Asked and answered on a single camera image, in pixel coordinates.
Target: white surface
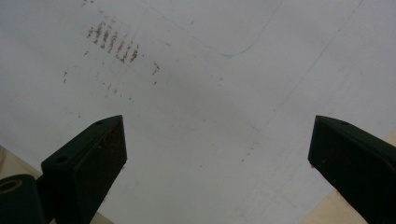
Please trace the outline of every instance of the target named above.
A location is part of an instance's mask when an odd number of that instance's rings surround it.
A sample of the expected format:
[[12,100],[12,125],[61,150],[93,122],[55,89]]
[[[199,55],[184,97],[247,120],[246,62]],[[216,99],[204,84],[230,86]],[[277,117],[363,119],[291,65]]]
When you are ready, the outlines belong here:
[[106,217],[297,223],[331,189],[306,160],[316,114],[396,126],[395,36],[393,1],[4,0],[0,143],[38,168],[122,114]]

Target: black object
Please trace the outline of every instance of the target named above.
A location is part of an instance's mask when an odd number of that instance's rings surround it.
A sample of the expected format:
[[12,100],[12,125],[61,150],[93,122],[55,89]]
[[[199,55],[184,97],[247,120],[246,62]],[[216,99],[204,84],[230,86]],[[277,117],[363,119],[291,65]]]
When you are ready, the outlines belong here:
[[102,119],[41,163],[0,181],[0,223],[90,223],[127,160],[122,116]]
[[396,147],[317,116],[308,160],[368,223],[396,223]]

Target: grey surface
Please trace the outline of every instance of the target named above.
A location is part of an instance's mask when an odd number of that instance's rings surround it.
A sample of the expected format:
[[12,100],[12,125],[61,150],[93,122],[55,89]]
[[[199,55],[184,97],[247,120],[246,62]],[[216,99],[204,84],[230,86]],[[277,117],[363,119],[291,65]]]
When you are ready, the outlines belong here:
[[[379,137],[396,126],[395,12],[361,0],[2,1],[0,143],[38,168],[122,114],[129,160],[100,208],[115,223],[297,223],[331,189],[306,159],[316,114]],[[108,27],[88,37],[101,22],[118,32],[110,53]]]

